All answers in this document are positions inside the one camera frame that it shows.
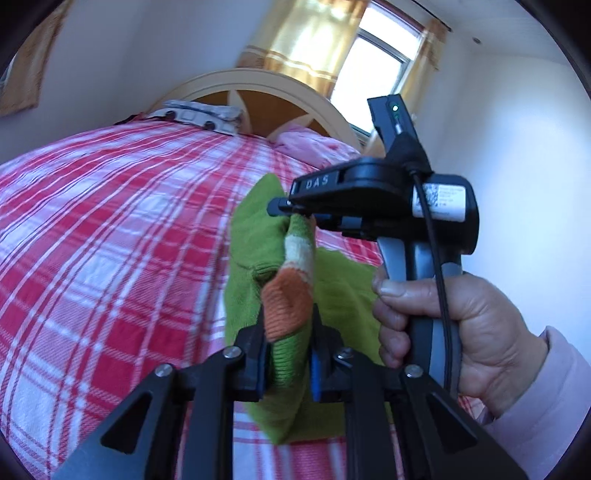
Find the pink sleeve right forearm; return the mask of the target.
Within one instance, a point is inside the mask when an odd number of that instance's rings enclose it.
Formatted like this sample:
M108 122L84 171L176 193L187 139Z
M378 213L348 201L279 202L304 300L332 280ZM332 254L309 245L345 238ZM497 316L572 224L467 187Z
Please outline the pink sleeve right forearm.
M566 453L590 408L590 365L555 328L541 335L549 350L533 384L496 418L478 421L526 472L545 478Z

